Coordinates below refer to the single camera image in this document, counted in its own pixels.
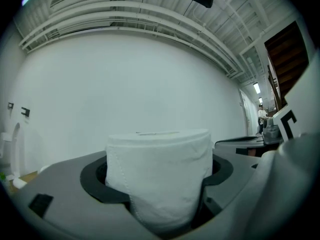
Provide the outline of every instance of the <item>wooden panel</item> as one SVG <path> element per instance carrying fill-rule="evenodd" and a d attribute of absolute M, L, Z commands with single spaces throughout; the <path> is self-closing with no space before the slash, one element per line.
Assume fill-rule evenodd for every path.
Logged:
<path fill-rule="evenodd" d="M 304 40 L 296 22 L 265 42 L 265 47 L 277 75 L 282 106 L 285 95 L 294 86 L 309 64 Z"/>

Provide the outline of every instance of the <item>white wall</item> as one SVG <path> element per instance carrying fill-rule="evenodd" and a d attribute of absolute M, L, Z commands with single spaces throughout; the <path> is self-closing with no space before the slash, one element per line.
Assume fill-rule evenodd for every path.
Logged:
<path fill-rule="evenodd" d="M 212 141 L 245 135 L 237 86 L 175 43 L 100 33 L 31 53 L 16 78 L 5 121 L 25 135 L 27 172 L 105 149 L 110 134 L 209 129 Z"/>
<path fill-rule="evenodd" d="M 9 114 L 9 94 L 26 55 L 18 44 L 22 40 L 16 27 L 8 26 L 0 39 L 0 132 L 5 129 L 5 118 Z"/>

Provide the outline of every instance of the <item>white tissue roll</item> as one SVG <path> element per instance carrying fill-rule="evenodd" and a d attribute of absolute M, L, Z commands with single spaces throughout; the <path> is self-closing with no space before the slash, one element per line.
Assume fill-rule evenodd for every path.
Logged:
<path fill-rule="evenodd" d="M 127 193 L 131 213 L 155 234 L 187 226 L 212 174 L 206 129 L 109 136 L 106 185 Z"/>

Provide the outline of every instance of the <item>floor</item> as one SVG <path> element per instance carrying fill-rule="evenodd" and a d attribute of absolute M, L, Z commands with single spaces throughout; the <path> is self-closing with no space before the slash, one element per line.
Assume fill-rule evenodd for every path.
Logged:
<path fill-rule="evenodd" d="M 38 172 L 35 171 L 35 172 L 29 173 L 27 175 L 24 175 L 24 176 L 20 177 L 19 179 L 28 183 L 28 182 L 32 181 L 37 175 L 38 175 Z M 14 186 L 13 181 L 14 180 L 10 180 L 10 190 L 11 190 L 12 194 L 16 193 L 19 190 L 18 188 L 16 188 Z"/>

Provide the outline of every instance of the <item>black bracket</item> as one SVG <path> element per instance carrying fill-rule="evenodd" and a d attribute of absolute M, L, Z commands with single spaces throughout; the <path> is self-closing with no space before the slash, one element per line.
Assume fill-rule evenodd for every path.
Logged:
<path fill-rule="evenodd" d="M 14 108 L 14 103 L 8 103 L 8 110 L 12 110 Z"/>
<path fill-rule="evenodd" d="M 23 112 L 21 112 L 21 114 L 22 115 L 24 115 L 24 116 L 26 116 L 27 118 L 29 117 L 29 115 L 30 115 L 30 109 L 27 109 L 27 108 L 25 108 L 25 107 L 21 107 L 23 110 L 25 110 L 25 112 L 23 113 Z"/>
<path fill-rule="evenodd" d="M 292 139 L 294 137 L 292 131 L 291 131 L 291 128 L 289 126 L 289 120 L 292 119 L 293 120 L 293 123 L 296 123 L 297 122 L 297 119 L 294 115 L 294 113 L 292 112 L 292 110 L 290 110 L 288 113 L 286 113 L 282 118 L 281 118 L 281 122 L 283 124 L 283 127 L 284 127 L 284 130 L 285 130 L 285 133 L 288 137 L 288 139 Z"/>

